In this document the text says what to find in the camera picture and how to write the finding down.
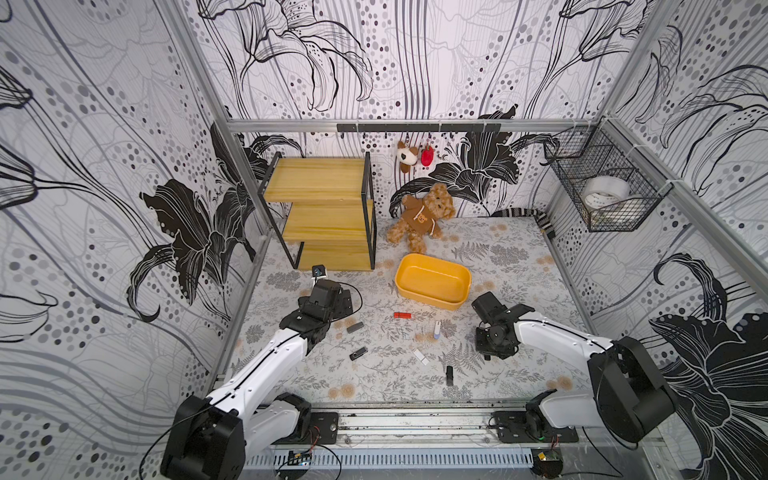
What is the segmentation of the hanging red plush toy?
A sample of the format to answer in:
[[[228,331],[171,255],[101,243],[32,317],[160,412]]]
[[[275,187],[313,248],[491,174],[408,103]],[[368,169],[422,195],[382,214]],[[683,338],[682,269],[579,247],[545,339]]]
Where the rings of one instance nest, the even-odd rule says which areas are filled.
[[[434,162],[435,150],[431,146],[426,146],[421,151],[420,163],[424,168],[428,168]]]

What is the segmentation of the small black connector box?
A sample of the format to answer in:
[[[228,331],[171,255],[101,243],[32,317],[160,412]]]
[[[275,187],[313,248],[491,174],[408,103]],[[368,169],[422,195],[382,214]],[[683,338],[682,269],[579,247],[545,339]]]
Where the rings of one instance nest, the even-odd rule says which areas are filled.
[[[563,472],[564,462],[557,449],[537,449],[532,451],[531,471],[545,479],[556,479]]]

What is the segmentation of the black hook rail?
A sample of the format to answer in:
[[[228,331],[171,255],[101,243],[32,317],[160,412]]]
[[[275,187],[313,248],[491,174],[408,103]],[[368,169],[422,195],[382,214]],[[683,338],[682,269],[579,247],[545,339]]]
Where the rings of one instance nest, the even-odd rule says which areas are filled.
[[[337,123],[336,131],[339,133],[368,133],[368,132],[428,132],[428,133],[454,133],[454,132],[500,132],[500,123]]]

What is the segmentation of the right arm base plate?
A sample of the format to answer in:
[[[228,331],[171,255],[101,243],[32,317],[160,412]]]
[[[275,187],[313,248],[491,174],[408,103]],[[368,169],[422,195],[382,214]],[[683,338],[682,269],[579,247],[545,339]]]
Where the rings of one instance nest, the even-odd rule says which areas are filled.
[[[496,431],[498,440],[506,444],[539,443],[557,446],[579,441],[574,428],[555,428],[541,414],[529,411],[493,412],[489,427]]]

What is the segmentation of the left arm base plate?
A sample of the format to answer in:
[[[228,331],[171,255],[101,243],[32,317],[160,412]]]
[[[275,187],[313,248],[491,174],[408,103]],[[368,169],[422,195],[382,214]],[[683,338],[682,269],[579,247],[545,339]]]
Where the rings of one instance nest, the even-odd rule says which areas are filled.
[[[337,441],[339,418],[336,411],[312,411],[291,435],[273,441],[272,445],[333,445]]]

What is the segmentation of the grey usb flash drive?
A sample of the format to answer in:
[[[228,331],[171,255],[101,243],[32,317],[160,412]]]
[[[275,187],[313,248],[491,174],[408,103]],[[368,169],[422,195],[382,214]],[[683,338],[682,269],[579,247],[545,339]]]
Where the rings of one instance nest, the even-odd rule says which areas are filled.
[[[354,332],[362,329],[363,327],[364,327],[364,323],[363,322],[357,322],[357,323],[355,323],[355,324],[353,324],[351,326],[348,326],[346,331],[348,333],[354,333]]]

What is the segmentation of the small circuit board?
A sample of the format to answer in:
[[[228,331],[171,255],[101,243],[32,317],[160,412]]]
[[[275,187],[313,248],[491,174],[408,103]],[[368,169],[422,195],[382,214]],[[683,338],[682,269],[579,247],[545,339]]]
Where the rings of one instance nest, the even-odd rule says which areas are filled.
[[[313,454],[310,451],[293,452],[290,451],[284,467],[308,468],[312,462]]]

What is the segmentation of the brown teddy bear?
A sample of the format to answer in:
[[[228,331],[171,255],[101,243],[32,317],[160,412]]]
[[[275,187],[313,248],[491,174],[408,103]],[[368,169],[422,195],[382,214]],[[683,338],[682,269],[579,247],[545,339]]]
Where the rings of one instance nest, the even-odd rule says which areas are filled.
[[[402,205],[404,211],[388,229],[386,239],[393,245],[405,240],[411,253],[426,254],[425,238],[440,239],[439,222],[456,216],[454,199],[444,183],[433,185],[423,198],[406,195]]]

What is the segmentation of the hanging plush dog toy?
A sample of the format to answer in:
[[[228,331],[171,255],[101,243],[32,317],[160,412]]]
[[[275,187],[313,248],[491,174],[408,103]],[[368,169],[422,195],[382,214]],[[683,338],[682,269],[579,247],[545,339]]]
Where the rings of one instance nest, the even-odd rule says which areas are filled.
[[[411,147],[403,141],[397,143],[396,158],[400,172],[408,174],[419,162],[419,148]]]

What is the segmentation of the black usb drive front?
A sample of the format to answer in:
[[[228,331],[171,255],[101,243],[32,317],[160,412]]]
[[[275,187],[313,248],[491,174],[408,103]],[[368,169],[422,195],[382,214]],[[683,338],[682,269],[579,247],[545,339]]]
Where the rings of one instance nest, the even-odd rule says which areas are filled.
[[[447,365],[445,368],[446,385],[452,387],[454,385],[454,369],[451,365]]]

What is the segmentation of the yellow plastic storage box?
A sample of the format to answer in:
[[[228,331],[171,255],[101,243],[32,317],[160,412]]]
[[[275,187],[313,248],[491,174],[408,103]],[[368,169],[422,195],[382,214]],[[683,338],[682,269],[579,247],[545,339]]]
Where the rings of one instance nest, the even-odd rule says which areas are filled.
[[[406,255],[395,275],[402,297],[449,311],[466,302],[471,283],[465,266],[417,253]]]

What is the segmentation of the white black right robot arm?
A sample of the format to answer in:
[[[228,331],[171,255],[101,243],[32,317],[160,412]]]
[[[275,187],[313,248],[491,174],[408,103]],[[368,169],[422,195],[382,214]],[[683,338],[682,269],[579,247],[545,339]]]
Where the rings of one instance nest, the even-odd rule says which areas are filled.
[[[508,307],[486,292],[472,303],[480,318],[475,348],[485,359],[507,359],[529,346],[586,373],[585,390],[548,389],[522,412],[497,412],[500,441],[526,435],[534,442],[574,442],[577,429],[604,427],[628,443],[640,442],[672,416],[678,397],[645,346],[632,337],[612,340],[552,321],[525,304]]]

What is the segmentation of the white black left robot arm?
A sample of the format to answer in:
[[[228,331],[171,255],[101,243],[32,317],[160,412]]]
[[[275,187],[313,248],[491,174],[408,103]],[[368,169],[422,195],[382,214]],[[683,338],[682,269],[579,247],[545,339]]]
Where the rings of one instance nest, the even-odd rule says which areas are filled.
[[[303,439],[309,429],[309,402],[293,394],[264,401],[333,323],[355,313],[355,290],[325,277],[316,280],[245,367],[210,393],[185,399],[165,433],[160,474],[168,479],[237,479],[248,456],[278,440]]]

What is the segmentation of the wooden shelf black frame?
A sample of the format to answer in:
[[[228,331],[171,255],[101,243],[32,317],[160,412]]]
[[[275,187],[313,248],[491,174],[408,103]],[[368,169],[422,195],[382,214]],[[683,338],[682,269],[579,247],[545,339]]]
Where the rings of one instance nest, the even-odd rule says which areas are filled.
[[[368,153],[289,158],[277,152],[257,198],[292,268],[375,268],[377,220]]]

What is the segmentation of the black silver swivel usb drive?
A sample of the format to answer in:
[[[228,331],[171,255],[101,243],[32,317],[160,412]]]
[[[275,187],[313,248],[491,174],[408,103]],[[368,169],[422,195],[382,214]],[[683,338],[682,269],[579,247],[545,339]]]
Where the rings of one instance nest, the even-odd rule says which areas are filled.
[[[349,358],[350,358],[350,360],[351,360],[351,361],[355,361],[355,360],[357,360],[357,359],[361,358],[361,357],[362,357],[363,355],[365,355],[367,352],[368,352],[368,349],[367,349],[366,347],[361,347],[361,348],[359,348],[359,349],[357,349],[357,350],[353,351],[353,352],[352,352],[352,353],[349,355]]]

